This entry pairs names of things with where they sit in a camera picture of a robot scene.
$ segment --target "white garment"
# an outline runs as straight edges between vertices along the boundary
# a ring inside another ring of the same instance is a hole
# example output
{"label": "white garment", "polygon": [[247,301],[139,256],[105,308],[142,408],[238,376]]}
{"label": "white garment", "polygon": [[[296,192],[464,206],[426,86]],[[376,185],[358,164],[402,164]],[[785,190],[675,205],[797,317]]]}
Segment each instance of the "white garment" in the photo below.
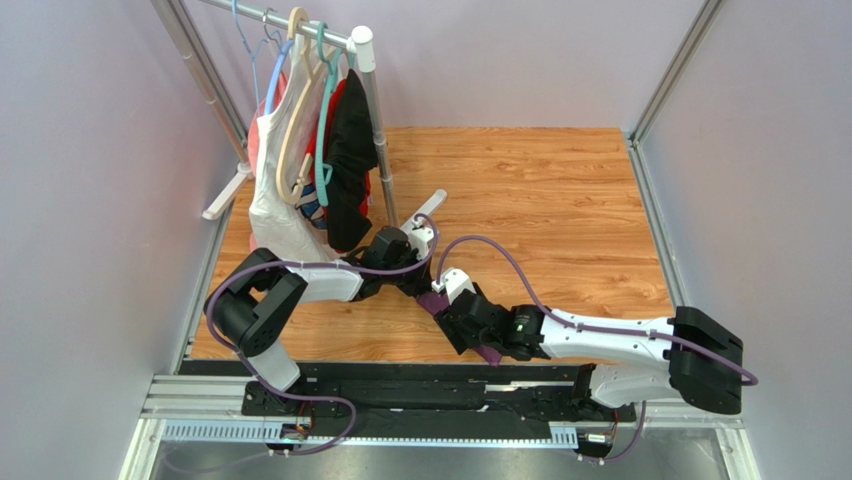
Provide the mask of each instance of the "white garment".
{"label": "white garment", "polygon": [[[299,52],[305,45],[305,37],[296,35],[290,53],[290,78],[281,103],[269,115],[257,118],[259,146],[257,155],[257,180],[254,198],[249,207],[249,220],[258,247],[266,247],[280,258],[301,261],[327,261],[337,255],[325,240],[325,232],[316,230],[293,207],[278,195],[276,172],[284,135],[290,117],[308,82],[306,66]],[[309,58],[313,66],[320,64],[316,44],[311,42]],[[325,47],[329,55],[332,47]],[[284,159],[287,162],[287,185],[296,182],[299,167],[311,140],[311,133],[319,119],[322,93],[328,69],[321,68],[317,81],[306,98],[305,112],[300,125],[293,132],[292,148]]]}

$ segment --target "purple cloth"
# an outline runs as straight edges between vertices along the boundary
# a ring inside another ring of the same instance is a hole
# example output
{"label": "purple cloth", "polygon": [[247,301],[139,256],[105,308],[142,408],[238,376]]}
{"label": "purple cloth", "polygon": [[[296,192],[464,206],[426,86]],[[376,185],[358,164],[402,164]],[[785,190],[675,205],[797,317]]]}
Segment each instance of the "purple cloth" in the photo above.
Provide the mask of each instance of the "purple cloth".
{"label": "purple cloth", "polygon": [[494,350],[491,347],[487,347],[485,345],[480,345],[473,349],[474,352],[478,353],[480,357],[484,358],[486,362],[492,367],[496,367],[500,365],[500,360],[503,359],[503,354]]}
{"label": "purple cloth", "polygon": [[[450,308],[450,302],[447,301],[446,295],[438,295],[435,292],[420,295],[417,297],[417,304],[423,307],[423,309],[429,312],[429,315],[432,315],[433,317]],[[473,351],[478,353],[479,356],[485,359],[485,361],[492,367],[500,365],[500,360],[503,359],[503,355],[501,355],[500,352],[491,347],[486,347],[485,345],[476,347]]]}
{"label": "purple cloth", "polygon": [[447,301],[446,295],[438,295],[435,292],[420,295],[417,297],[417,304],[423,307],[423,310],[429,312],[429,315],[432,315],[433,317],[450,308],[450,302]]}

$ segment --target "beige hanger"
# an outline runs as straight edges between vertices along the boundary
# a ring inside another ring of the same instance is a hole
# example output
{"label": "beige hanger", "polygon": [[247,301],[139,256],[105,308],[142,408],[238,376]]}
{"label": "beige hanger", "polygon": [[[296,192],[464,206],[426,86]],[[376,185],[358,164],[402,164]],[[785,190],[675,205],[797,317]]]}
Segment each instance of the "beige hanger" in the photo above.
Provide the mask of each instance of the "beige hanger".
{"label": "beige hanger", "polygon": [[[302,7],[296,7],[290,11],[290,25],[287,28],[287,38],[294,40],[296,38],[296,30],[299,27],[299,22],[307,23],[308,14]],[[317,65],[311,65],[311,39],[305,37],[305,43],[302,50],[298,54],[302,57],[302,62],[305,64],[305,69],[308,73],[308,82],[305,88],[299,95],[299,100],[296,102],[296,107],[293,110],[293,115],[290,117],[290,123],[287,125],[287,131],[284,133],[284,142],[281,146],[281,154],[278,157],[278,171],[275,175],[275,185],[278,187],[278,195],[281,199],[290,205],[295,205],[302,198],[302,191],[305,186],[311,183],[311,168],[313,167],[313,156],[306,154],[302,160],[302,166],[299,168],[299,175],[296,179],[296,185],[293,188],[287,186],[287,152],[294,148],[296,141],[296,128],[302,122],[302,115],[307,108],[308,94],[314,88],[314,84],[318,81],[322,69],[326,68],[323,62],[317,62]]]}

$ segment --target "gray metal floor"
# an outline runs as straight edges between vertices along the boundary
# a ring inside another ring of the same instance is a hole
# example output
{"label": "gray metal floor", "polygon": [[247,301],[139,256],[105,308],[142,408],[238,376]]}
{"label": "gray metal floor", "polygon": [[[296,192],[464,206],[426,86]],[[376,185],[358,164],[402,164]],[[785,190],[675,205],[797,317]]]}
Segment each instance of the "gray metal floor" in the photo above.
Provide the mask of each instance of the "gray metal floor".
{"label": "gray metal floor", "polygon": [[[633,432],[619,432],[616,450]],[[169,461],[186,468],[207,468],[262,452],[256,444],[187,442],[162,444]],[[261,458],[206,475],[182,475],[161,462],[153,479],[727,479],[713,429],[646,431],[621,462],[603,467],[578,462],[573,452],[535,449],[347,447],[307,457]]]}

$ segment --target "clothes hanger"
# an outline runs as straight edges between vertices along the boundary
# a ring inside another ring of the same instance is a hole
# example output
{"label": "clothes hanger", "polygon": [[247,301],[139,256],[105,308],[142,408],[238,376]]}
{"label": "clothes hanger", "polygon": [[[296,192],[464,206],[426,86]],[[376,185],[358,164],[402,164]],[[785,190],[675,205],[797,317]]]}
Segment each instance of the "clothes hanger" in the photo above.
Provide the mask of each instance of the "clothes hanger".
{"label": "clothes hanger", "polygon": [[255,101],[255,109],[260,108],[260,92],[257,87],[257,55],[260,53],[260,48],[264,43],[269,43],[268,38],[263,38],[257,44],[257,48],[254,50],[249,46],[248,40],[246,39],[246,34],[243,32],[243,27],[240,26],[240,17],[237,15],[237,0],[231,0],[231,14],[234,16],[234,23],[237,25],[237,32],[240,34],[240,38],[243,41],[243,46],[246,47],[246,52],[248,52],[249,57],[251,57],[251,75],[254,79],[254,101]]}
{"label": "clothes hanger", "polygon": [[328,107],[331,102],[331,92],[337,86],[338,62],[340,61],[340,49],[335,49],[334,56],[331,60],[326,58],[322,53],[323,39],[325,35],[325,22],[320,22],[317,25],[317,51],[319,52],[320,60],[328,68],[329,74],[325,78],[325,91],[322,95],[322,107],[320,108],[320,118],[317,124],[317,147],[316,157],[314,157],[314,187],[317,191],[317,200],[323,207],[328,206],[328,194],[325,191],[325,186],[331,181],[332,167],[323,163],[323,153],[325,145],[325,127],[328,120]]}
{"label": "clothes hanger", "polygon": [[[299,22],[309,22],[308,14],[302,7],[296,7],[290,12],[290,28],[287,29],[287,38],[289,40],[296,39],[296,30],[298,30]],[[309,54],[310,48],[311,39],[309,37],[305,37],[305,44],[301,51],[298,52],[298,55],[302,58],[305,66],[304,68],[307,71],[308,80],[305,83],[305,87],[302,89],[301,94],[299,94],[299,99],[293,109],[293,114],[290,116],[290,123],[287,125],[287,131],[284,133],[281,154],[278,157],[278,170],[275,175],[275,185],[278,188],[278,195],[281,197],[281,200],[290,205],[295,205],[296,202],[299,201],[302,197],[302,191],[304,190],[305,185],[311,183],[310,172],[311,166],[313,165],[313,158],[310,155],[305,155],[296,177],[296,184],[292,187],[287,185],[287,153],[295,148],[295,142],[297,140],[296,137],[298,136],[296,130],[302,123],[302,116],[307,109],[311,90],[317,86],[322,69],[325,68],[325,64],[323,62],[317,62],[316,65],[311,64]]]}
{"label": "clothes hanger", "polygon": [[[272,78],[269,80],[269,88],[266,90],[266,104],[263,108],[263,114],[269,115],[272,113],[275,105],[275,89],[278,87],[278,79],[281,78],[281,69],[284,67],[284,61],[287,60],[287,55],[290,53],[290,50],[293,48],[293,40],[287,39],[284,45],[281,45],[281,42],[278,39],[274,38],[269,34],[269,30],[266,29],[266,17],[269,15],[269,12],[274,12],[272,8],[267,8],[265,12],[263,12],[263,17],[261,17],[261,22],[263,22],[263,31],[266,33],[266,38],[275,42],[275,45],[278,47],[278,59],[275,61],[275,67],[272,69]],[[281,32],[276,30],[273,33],[277,33],[278,37],[281,37]]]}

